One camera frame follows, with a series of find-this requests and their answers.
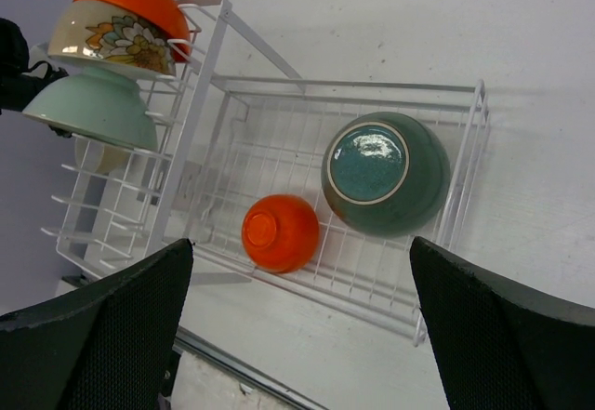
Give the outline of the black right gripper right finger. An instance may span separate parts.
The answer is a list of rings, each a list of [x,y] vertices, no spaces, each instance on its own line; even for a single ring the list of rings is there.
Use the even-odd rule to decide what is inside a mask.
[[[409,257],[450,408],[593,408],[592,308],[488,271],[420,236]]]

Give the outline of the mint green bowl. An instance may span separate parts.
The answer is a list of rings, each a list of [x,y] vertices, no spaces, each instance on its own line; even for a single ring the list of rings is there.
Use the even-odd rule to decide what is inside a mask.
[[[147,111],[135,81],[108,70],[86,67],[45,87],[23,114],[115,146],[155,152],[156,126]]]

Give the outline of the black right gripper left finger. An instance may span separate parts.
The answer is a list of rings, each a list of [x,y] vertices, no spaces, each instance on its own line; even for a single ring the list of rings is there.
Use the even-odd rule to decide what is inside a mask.
[[[192,243],[179,239],[129,268],[2,315],[2,408],[156,408],[192,264]]]

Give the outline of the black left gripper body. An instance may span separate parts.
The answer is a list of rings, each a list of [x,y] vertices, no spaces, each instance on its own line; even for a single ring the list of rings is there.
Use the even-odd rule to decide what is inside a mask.
[[[48,61],[30,65],[30,52],[20,27],[1,19],[1,110],[22,112],[47,86],[64,78],[63,68]]]

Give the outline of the floral beige bowl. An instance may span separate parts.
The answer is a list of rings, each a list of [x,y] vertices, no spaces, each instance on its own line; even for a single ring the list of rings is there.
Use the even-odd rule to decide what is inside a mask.
[[[54,60],[96,66],[132,79],[174,76],[174,52],[165,33],[120,7],[78,0],[59,17],[48,44]]]

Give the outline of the plain beige bowl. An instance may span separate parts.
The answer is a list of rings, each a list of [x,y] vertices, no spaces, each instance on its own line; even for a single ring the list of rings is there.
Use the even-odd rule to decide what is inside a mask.
[[[128,160],[129,153],[95,140],[77,138],[74,156],[79,167],[106,175],[124,165]]]

